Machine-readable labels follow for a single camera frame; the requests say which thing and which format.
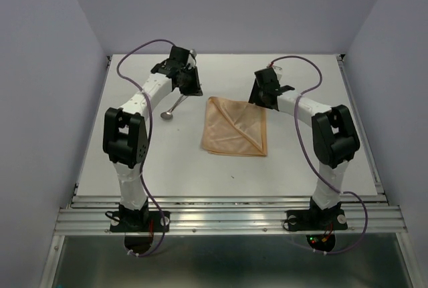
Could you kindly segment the orange cloth napkin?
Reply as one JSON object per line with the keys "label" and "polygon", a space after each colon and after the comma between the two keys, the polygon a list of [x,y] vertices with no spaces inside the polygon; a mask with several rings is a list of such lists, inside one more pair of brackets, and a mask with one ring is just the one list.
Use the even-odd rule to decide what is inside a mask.
{"label": "orange cloth napkin", "polygon": [[217,155],[266,157],[265,108],[211,96],[206,104],[201,147]]}

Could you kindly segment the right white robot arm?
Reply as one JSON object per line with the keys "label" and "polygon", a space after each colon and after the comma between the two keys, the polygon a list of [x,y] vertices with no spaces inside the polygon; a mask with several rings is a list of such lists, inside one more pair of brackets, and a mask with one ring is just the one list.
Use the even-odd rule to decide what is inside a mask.
{"label": "right white robot arm", "polygon": [[308,211],[308,220],[313,227],[322,228],[332,220],[329,209],[340,202],[344,174],[360,148],[360,140],[346,106],[311,100],[291,86],[281,86],[279,79],[272,67],[256,71],[249,103],[293,116],[301,148],[304,144],[299,124],[311,128],[319,166],[314,169],[318,181],[312,195],[316,207]]}

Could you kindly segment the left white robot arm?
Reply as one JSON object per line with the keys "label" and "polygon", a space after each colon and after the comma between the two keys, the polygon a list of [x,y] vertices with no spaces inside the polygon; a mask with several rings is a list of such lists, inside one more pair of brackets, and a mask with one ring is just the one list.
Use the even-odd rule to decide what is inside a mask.
{"label": "left white robot arm", "polygon": [[141,181],[141,168],[148,154],[153,129],[153,110],[174,90],[183,96],[202,96],[196,52],[172,46],[169,56],[157,63],[148,79],[140,85],[124,76],[120,67],[130,56],[125,55],[116,67],[120,78],[134,84],[138,91],[119,108],[108,108],[104,115],[102,149],[113,163],[120,185],[120,209],[128,211],[126,223],[136,231],[148,225],[147,194]]}

